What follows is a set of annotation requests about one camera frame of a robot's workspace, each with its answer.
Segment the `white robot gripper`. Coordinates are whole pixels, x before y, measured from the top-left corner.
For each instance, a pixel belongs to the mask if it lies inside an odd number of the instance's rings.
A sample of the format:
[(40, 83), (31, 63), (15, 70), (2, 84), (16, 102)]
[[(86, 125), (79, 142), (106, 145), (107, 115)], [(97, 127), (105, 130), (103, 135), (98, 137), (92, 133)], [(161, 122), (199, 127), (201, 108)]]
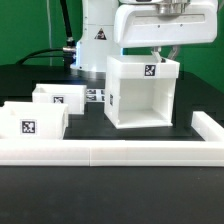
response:
[[(211, 43), (217, 36), (218, 0), (120, 0), (114, 20), (114, 41), (123, 48), (153, 47), (165, 63), (162, 46)], [(168, 58), (180, 52), (173, 46)]]

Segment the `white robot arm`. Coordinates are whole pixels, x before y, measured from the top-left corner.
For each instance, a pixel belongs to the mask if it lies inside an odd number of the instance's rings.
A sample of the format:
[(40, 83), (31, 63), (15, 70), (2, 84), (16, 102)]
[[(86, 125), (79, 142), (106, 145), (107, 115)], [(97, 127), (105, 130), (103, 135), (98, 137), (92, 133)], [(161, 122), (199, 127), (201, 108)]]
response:
[(82, 0), (82, 36), (71, 69), (100, 78), (125, 48), (211, 43), (218, 0)]

